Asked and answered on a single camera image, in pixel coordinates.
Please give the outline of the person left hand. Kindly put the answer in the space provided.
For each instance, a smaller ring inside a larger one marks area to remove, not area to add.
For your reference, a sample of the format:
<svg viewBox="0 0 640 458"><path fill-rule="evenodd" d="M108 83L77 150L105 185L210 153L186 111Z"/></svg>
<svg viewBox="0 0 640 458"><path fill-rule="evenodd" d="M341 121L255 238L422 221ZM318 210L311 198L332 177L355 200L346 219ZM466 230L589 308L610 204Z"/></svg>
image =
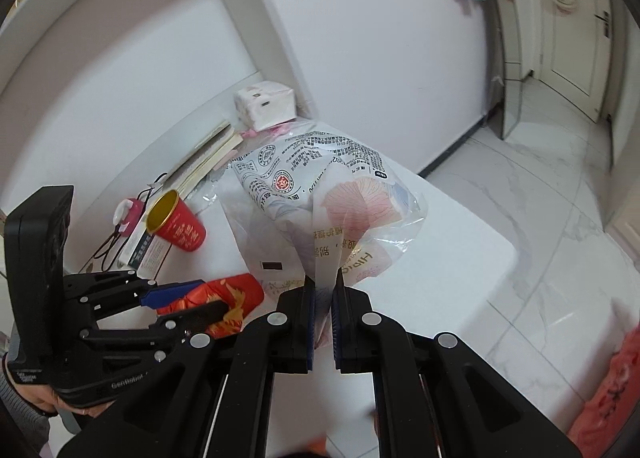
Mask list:
<svg viewBox="0 0 640 458"><path fill-rule="evenodd" d="M50 386L43 386L43 384L36 384L35 386L24 386L24 384L16 384L14 386L17 394L26 402L35 408L41 409L47 414L53 414L54 412L72 412L73 414L81 416L89 416L96 418L105 412L107 408L113 405L113 402L92 406L89 408L73 407L64 402L61 397L56 394Z"/></svg>

